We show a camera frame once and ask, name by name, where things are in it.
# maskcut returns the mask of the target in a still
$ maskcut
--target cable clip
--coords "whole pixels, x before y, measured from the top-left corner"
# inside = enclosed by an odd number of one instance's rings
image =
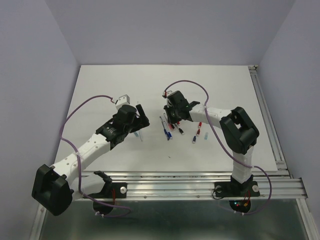
[[[84,158],[81,156],[81,154],[80,154],[80,152],[74,152],[74,154],[76,155],[76,156],[79,156],[79,158],[81,159],[81,160],[83,160]]]

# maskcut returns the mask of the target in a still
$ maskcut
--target white tabletop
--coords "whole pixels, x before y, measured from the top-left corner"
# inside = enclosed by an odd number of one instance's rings
[[[162,93],[169,84],[178,80],[192,80],[203,85],[209,93],[208,107],[230,110],[243,107],[260,132],[252,164],[268,172],[277,171],[248,67],[212,65],[82,65],[69,113],[95,95],[109,95],[116,99],[127,94],[132,105],[137,102],[142,105],[150,121],[150,126],[142,129],[143,141],[129,134],[123,143],[101,156],[86,170],[231,172],[232,160],[206,124],[202,125],[195,144],[192,144],[192,139],[198,130],[198,123],[189,121],[181,122],[185,135],[174,131],[173,140],[167,141],[159,119],[166,104]],[[191,83],[178,83],[170,90],[180,90],[189,102],[204,103],[206,99],[203,90]],[[115,105],[107,98],[94,99],[69,120],[63,136],[80,147],[116,112]],[[209,133],[207,140],[204,139],[206,132]],[[229,149],[222,131],[217,128],[217,132]],[[61,142],[56,162],[71,152],[72,148]]]

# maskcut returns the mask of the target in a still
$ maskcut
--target marker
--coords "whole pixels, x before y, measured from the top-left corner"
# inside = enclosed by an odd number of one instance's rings
[[[175,123],[174,125],[177,129],[179,129],[179,132],[181,133],[181,135],[185,135],[184,131],[182,131],[182,129],[178,126],[178,124]]]

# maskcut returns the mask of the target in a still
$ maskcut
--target metal floor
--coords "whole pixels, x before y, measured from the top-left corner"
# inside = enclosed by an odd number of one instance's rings
[[[265,200],[254,200],[251,210]],[[41,240],[304,240],[295,199],[272,200],[262,212],[241,216],[216,201],[123,202],[124,218],[95,216],[92,202],[73,202],[60,216],[46,212]],[[221,201],[224,207],[228,201]]]

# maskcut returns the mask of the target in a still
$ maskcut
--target light purple wall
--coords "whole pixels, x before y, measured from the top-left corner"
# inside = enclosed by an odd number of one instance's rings
[[[53,162],[79,71],[44,0],[0,4],[0,239],[29,239],[36,170]]]
[[[295,0],[46,0],[81,64],[258,64]]]
[[[290,172],[320,229],[320,1],[297,0],[258,75]]]

